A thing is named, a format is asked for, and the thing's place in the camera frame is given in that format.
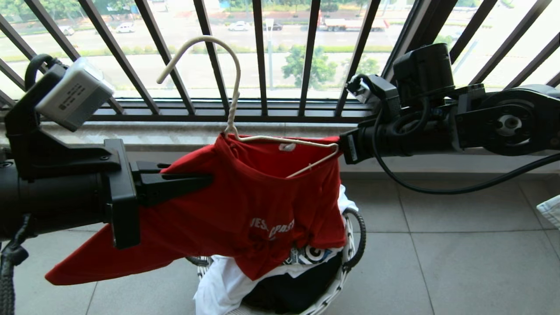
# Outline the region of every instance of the street lamp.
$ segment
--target street lamp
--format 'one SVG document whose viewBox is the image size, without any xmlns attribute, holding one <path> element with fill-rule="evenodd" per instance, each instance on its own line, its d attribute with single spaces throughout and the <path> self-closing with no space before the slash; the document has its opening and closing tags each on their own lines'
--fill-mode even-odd
<svg viewBox="0 0 560 315">
<path fill-rule="evenodd" d="M 274 88 L 272 84 L 272 28 L 274 27 L 274 19 L 267 18 L 265 25 L 268 35 L 268 81 L 270 82 L 270 89 Z"/>
</svg>

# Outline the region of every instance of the red t-shirt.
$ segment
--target red t-shirt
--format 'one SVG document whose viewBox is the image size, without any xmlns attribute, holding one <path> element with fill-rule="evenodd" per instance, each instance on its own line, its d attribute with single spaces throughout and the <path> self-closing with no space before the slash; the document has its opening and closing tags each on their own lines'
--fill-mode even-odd
<svg viewBox="0 0 560 315">
<path fill-rule="evenodd" d="M 183 156 L 163 173 L 213 174 L 213 183 L 140 209 L 140 245 L 115 249 L 106 225 L 45 278 L 55 285 L 79 284 L 154 270 L 185 256 L 220 254 L 235 257 L 255 280 L 285 260 L 293 245 L 344 246 L 338 156 L 286 178 L 332 151 L 296 145 L 287 152 L 279 144 L 220 135 L 214 145 Z"/>
</svg>

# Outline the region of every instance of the white cloth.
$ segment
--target white cloth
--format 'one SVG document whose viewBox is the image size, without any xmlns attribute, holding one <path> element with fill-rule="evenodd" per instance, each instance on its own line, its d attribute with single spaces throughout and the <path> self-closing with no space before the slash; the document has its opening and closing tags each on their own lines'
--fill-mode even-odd
<svg viewBox="0 0 560 315">
<path fill-rule="evenodd" d="M 345 194 L 346 188 L 340 185 L 338 194 L 338 208 L 342 213 L 346 208 L 358 210 L 356 204 L 349 200 Z M 321 263 L 327 262 L 336 256 L 340 248 L 329 248 L 321 256 Z M 235 263 L 235 259 L 214 255 L 214 262 L 208 268 L 208 271 L 202 277 L 198 284 L 197 292 L 194 294 L 197 315 L 224 315 L 238 308 L 243 298 L 249 294 L 257 285 L 257 283 L 265 278 L 289 274 L 293 278 L 298 277 L 307 270 L 317 266 L 317 264 L 304 265 L 305 261 L 297 259 L 299 263 L 292 265 L 280 265 L 271 270 L 261 278 L 251 281 Z"/>
<path fill-rule="evenodd" d="M 550 223 L 560 229 L 560 195 L 546 200 L 536 207 Z"/>
</svg>

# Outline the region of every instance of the white hanger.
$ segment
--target white hanger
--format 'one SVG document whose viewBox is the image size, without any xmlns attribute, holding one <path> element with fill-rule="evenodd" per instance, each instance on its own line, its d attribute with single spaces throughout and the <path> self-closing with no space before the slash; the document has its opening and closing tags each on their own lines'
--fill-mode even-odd
<svg viewBox="0 0 560 315">
<path fill-rule="evenodd" d="M 211 43 L 216 43 L 216 44 L 224 47 L 225 50 L 227 52 L 229 52 L 231 57 L 234 59 L 235 70 L 236 70 L 235 84 L 234 84 L 234 94 L 233 94 L 233 97 L 231 99 L 230 114 L 227 118 L 227 127 L 224 130 L 225 133 L 233 132 L 236 140 L 238 140 L 240 142 L 249 142 L 249 141 L 254 141 L 254 140 L 267 140 L 267 141 L 274 141 L 274 142 L 281 142 L 281 143 L 295 143 L 295 144 L 300 144 L 300 145 L 334 148 L 333 153 L 331 153 L 328 156 L 320 159 L 317 162 L 309 164 L 309 166 L 306 166 L 303 169 L 291 174 L 290 176 L 288 176 L 288 178 L 299 175 L 299 174 L 305 172 L 306 170 L 311 169 L 311 168 L 319 165 L 320 163 L 332 158 L 333 156 L 335 156 L 338 153 L 338 144 L 337 143 L 330 143 L 330 144 L 325 145 L 325 144 L 322 144 L 322 143 L 315 143 L 315 142 L 297 140 L 297 139 L 271 137 L 271 136 L 252 136 L 252 137 L 244 137 L 244 138 L 239 137 L 239 133 L 237 132 L 237 128 L 235 127 L 235 124 L 234 124 L 234 119 L 235 119 L 235 112 L 237 111 L 237 101 L 239 100 L 239 81 L 241 80 L 241 66 L 239 65 L 239 60 L 238 60 L 237 56 L 235 55 L 234 51 L 226 43 L 224 43 L 223 41 L 221 41 L 221 40 L 219 40 L 215 37 L 208 36 L 208 35 L 203 35 L 203 36 L 199 36 L 199 37 L 195 37 L 193 39 L 190 39 L 189 41 L 184 43 L 183 46 L 181 46 L 181 48 L 177 52 L 177 54 L 173 57 L 173 59 L 167 64 L 167 66 L 165 67 L 163 72 L 161 72 L 161 74 L 160 74 L 159 78 L 157 78 L 156 82 L 158 84 L 162 84 L 165 77 L 173 70 L 173 68 L 175 68 L 175 65 L 177 64 L 177 61 L 179 61 L 179 59 L 186 52 L 186 50 L 189 49 L 189 47 L 191 47 L 192 45 L 194 45 L 196 43 L 200 43 L 201 41 L 209 41 Z"/>
</svg>

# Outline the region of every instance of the laundry basket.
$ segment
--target laundry basket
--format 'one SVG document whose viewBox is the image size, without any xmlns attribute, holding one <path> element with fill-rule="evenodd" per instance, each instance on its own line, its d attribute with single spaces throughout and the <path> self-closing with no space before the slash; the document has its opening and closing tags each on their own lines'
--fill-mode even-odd
<svg viewBox="0 0 560 315">
<path fill-rule="evenodd" d="M 344 220 L 346 221 L 346 236 L 347 241 L 344 249 L 342 250 L 342 264 L 338 269 L 332 283 L 329 285 L 325 293 L 317 299 L 315 304 L 308 307 L 305 311 L 301 312 L 302 315 L 317 315 L 323 313 L 329 304 L 340 294 L 344 283 L 348 277 L 350 270 L 358 264 L 362 258 L 363 251 L 366 248 L 366 224 L 363 221 L 362 216 L 358 211 L 354 209 L 347 208 L 342 213 Z M 352 230 L 352 223 L 350 221 L 349 215 L 353 215 L 360 226 L 360 242 L 358 248 L 354 245 L 354 233 Z M 212 258 L 210 257 L 187 257 L 187 260 L 195 264 L 198 268 L 198 277 L 202 279 L 208 268 L 212 264 Z M 228 315 L 260 315 L 260 314 L 275 314 L 274 311 L 263 312 L 261 310 L 252 309 L 251 307 L 241 304 L 238 309 L 235 309 L 228 313 Z"/>
</svg>

